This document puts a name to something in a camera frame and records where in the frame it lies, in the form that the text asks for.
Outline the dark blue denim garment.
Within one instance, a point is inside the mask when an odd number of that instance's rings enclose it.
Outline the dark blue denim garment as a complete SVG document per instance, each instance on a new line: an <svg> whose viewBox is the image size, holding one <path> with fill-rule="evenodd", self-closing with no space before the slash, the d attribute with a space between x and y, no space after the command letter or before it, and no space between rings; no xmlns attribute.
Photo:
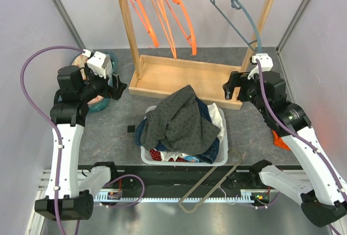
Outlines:
<svg viewBox="0 0 347 235"><path fill-rule="evenodd" d="M224 135L223 121L221 119L219 110L215 107L216 106L215 103L213 103L212 105L206 105L199 98L196 98L196 101L198 103L200 115L204 119L207 119L209 122L211 122L213 125L217 126L220 129L220 132L218 133L217 138L215 139L215 141L212 143L212 145L206 152L199 155L189 155L183 152L172 152L172 151L169 151L160 142L153 149L156 149L157 151L161 151L164 154L163 161L188 162L184 160L185 156L195 156L199 158L200 162L205 162L208 164L212 164L216 160L216 157L219 152L220 141L223 139L223 135Z"/></svg>

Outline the orange hanger with white shirt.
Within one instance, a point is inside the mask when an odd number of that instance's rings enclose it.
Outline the orange hanger with white shirt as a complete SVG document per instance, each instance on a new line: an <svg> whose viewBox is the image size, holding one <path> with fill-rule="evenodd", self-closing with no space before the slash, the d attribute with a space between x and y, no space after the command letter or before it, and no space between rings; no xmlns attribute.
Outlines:
<svg viewBox="0 0 347 235"><path fill-rule="evenodd" d="M167 15L166 15L166 9L164 6L164 2L163 2L163 0L151 0L151 3L155 9L155 12L156 12L158 19L160 21L160 24L162 26L162 29L163 29L165 37L168 41L171 53L173 55L173 58L177 59L176 46L175 46L175 42L174 42L173 35L171 32L169 20L168 20Z"/></svg>

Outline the orange plastic hanger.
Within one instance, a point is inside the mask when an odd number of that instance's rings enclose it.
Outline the orange plastic hanger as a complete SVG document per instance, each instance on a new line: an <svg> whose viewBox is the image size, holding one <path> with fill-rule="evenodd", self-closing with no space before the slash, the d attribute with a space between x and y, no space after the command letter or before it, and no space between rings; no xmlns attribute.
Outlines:
<svg viewBox="0 0 347 235"><path fill-rule="evenodd" d="M154 31L152 24L151 24L151 22L147 16L147 13L143 7L141 0L129 0L129 1L132 4L135 12L137 13L140 21L142 22L146 32L149 34L154 47L158 48L159 42L158 42L157 36L155 34L155 31Z"/></svg>

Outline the blue floral garment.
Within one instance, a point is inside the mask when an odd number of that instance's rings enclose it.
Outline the blue floral garment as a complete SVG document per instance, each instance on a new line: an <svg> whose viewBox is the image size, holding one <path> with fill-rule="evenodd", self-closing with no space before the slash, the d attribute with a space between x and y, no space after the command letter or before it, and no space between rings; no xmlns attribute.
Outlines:
<svg viewBox="0 0 347 235"><path fill-rule="evenodd" d="M199 158L197 158L195 156L185 156L184 160L186 160L188 162L200 162Z"/></svg>

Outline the white plastic basket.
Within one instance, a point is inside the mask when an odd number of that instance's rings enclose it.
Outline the white plastic basket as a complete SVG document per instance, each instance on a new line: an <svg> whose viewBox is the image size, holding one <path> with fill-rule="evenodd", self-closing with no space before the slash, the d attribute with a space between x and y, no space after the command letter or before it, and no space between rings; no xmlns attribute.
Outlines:
<svg viewBox="0 0 347 235"><path fill-rule="evenodd" d="M171 162L171 161L156 161L153 160L152 156L150 155L150 152L147 151L143 146L140 147L141 149L141 159L144 163L149 165L158 165L158 166L189 166L189 167L208 167L208 166L222 166L224 165L228 160L228 138L227 138L227 131L226 131L226 120L224 117L224 112L221 108L215 106L220 113L221 119L223 121L223 127L224 127L224 135L223 139L220 141L220 147L219 152L216 157L216 160L213 164L208 164L205 162Z"/></svg>

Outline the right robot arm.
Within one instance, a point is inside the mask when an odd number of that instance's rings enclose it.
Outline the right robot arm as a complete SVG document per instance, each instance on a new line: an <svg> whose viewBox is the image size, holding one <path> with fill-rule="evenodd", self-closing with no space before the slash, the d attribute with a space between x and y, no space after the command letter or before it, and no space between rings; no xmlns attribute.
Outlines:
<svg viewBox="0 0 347 235"><path fill-rule="evenodd" d="M346 181L326 157L304 110L287 99L286 82L280 74L233 71L223 85L227 100L236 87L240 89L237 99L253 104L266 125L295 155L309 179L303 182L261 160L252 166L249 184L254 188L275 188L300 205L306 218L318 227L346 216Z"/></svg>

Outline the white shirt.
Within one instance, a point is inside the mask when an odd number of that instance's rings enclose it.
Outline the white shirt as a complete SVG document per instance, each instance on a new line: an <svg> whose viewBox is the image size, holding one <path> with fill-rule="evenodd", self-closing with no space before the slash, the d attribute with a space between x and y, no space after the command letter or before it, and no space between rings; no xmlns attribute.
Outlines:
<svg viewBox="0 0 347 235"><path fill-rule="evenodd" d="M215 103L212 105L204 105L208 109L211 123L220 129L216 140L212 146L203 154L188 155L181 152L159 151L159 158L161 161L167 162L184 162L189 164L212 164L214 166L221 166L226 163L228 155L228 140L225 118L222 110L217 107Z"/></svg>

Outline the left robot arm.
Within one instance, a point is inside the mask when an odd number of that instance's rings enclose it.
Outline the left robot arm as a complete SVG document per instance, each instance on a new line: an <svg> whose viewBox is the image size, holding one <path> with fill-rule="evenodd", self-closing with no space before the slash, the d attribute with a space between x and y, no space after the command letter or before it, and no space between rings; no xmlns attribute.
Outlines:
<svg viewBox="0 0 347 235"><path fill-rule="evenodd" d="M119 175L114 163L97 162L90 173L78 180L80 142L89 112L88 103L97 96L120 99L127 85L119 75L98 76L85 67L87 79L78 66L66 66L57 73L59 89L50 119L54 124L54 148L49 183L44 198L35 201L35 212L53 221L87 220L94 197L106 186L115 187Z"/></svg>

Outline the blue grey hanger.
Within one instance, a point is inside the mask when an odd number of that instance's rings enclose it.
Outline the blue grey hanger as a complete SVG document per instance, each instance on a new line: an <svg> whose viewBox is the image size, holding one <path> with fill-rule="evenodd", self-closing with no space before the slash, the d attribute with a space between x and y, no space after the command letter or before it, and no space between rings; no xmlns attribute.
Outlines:
<svg viewBox="0 0 347 235"><path fill-rule="evenodd" d="M262 42L259 30L257 29L254 20L251 15L247 11L247 9L241 4L239 0L230 0L230 7L234 10L241 10L243 14L246 16L247 20L250 23L250 26L253 29L253 33L255 34L255 39L248 41L245 36L241 33L241 31L235 26L235 24L226 16L226 14L218 7L216 4L216 0L209 0L210 3L216 8L216 10L222 15L222 17L228 22L228 24L234 29L234 31L239 35L239 37L245 42L247 47L254 51L256 54L262 53Z"/></svg>

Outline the grey dotted garment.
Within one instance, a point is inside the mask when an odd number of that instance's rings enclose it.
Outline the grey dotted garment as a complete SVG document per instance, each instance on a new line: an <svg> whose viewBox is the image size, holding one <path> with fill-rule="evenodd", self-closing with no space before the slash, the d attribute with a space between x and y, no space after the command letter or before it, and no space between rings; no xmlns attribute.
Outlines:
<svg viewBox="0 0 347 235"><path fill-rule="evenodd" d="M201 115L192 86L174 92L146 113L140 144L147 150L160 143L169 151L199 155L217 139L218 126Z"/></svg>

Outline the red polka dot skirt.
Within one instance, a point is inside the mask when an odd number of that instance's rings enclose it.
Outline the red polka dot skirt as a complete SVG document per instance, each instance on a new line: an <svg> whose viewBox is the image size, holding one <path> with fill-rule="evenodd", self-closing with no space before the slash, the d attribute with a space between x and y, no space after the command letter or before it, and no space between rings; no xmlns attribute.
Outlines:
<svg viewBox="0 0 347 235"><path fill-rule="evenodd" d="M156 149L149 150L151 159L153 161L163 161L163 153L161 151L157 151Z"/></svg>

